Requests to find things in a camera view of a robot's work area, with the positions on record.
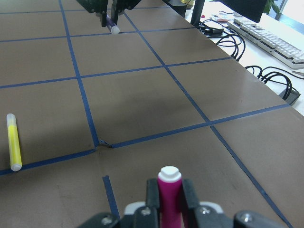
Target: white desk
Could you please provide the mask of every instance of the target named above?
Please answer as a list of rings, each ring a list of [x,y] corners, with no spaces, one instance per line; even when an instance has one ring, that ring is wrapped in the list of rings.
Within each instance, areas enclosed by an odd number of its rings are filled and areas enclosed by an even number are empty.
[[[205,19],[209,19],[212,14],[217,14],[219,11],[225,11],[225,12],[232,12],[230,8],[227,6],[223,5],[220,2],[209,2],[206,1],[202,15],[205,16]],[[192,16],[192,10],[187,10],[186,12],[186,20],[190,21]],[[265,29],[271,31],[272,33],[278,35],[282,39],[286,40],[293,46],[304,50],[304,36],[291,29],[290,27],[286,26],[285,24],[271,18],[270,16],[263,14],[260,24],[262,27]],[[239,63],[246,67],[250,65],[258,65],[261,66],[262,68],[265,67],[278,67],[284,70],[289,71],[290,73],[293,71],[293,69],[289,68],[286,66],[284,63],[270,55],[269,53],[265,52],[263,49],[259,48],[255,44],[253,44],[251,41],[248,39],[244,38],[246,42],[246,50],[240,59]],[[224,51],[227,53],[231,54],[232,49],[227,48],[227,47],[222,47]],[[304,72],[304,69],[296,70],[299,72]],[[296,103],[293,105],[293,108],[296,109],[299,113],[304,115],[304,80],[298,79],[293,76],[288,76],[292,82],[293,87],[299,91],[301,94]],[[285,82],[283,78],[277,77],[275,78],[277,81]],[[269,88],[271,88],[276,94],[280,94],[283,90],[286,89],[284,85],[280,85],[277,83],[273,82],[267,82],[266,84]]]

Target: white tube end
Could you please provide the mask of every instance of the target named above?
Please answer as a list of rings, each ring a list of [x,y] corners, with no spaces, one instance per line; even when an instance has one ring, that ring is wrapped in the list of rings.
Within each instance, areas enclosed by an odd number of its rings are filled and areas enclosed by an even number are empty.
[[[13,170],[14,172],[17,172],[21,169],[22,165],[20,164],[13,164],[10,169]]]
[[[181,173],[179,169],[174,166],[165,166],[161,168],[161,171],[158,173],[158,178],[163,182],[173,183],[181,179]]]
[[[111,33],[114,34],[114,35],[120,33],[120,29],[118,28],[117,25],[116,25],[116,26],[113,26],[113,27],[111,28]]]
[[[12,125],[13,126],[17,126],[15,115],[12,114],[12,113],[7,114],[7,116],[6,116],[6,123],[7,123],[8,126],[12,126]]]

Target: green plant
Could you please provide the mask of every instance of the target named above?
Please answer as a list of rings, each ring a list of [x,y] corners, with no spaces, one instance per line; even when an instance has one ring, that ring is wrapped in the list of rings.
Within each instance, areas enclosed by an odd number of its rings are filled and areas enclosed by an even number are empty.
[[[267,0],[264,13],[269,14],[271,8],[274,10],[275,13],[280,12],[280,8],[275,4],[275,0]]]

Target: yellow marker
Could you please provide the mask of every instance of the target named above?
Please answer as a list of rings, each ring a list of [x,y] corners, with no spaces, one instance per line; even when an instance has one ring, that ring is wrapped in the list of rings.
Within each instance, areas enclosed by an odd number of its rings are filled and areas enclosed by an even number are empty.
[[[10,168],[19,171],[22,167],[16,117],[10,113],[6,116],[9,133]]]

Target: pink marker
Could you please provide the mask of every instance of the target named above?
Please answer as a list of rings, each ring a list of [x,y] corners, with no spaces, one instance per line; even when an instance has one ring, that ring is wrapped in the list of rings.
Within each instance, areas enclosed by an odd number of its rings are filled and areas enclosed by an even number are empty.
[[[181,173],[174,166],[165,166],[158,173],[161,203],[161,228],[181,228]]]

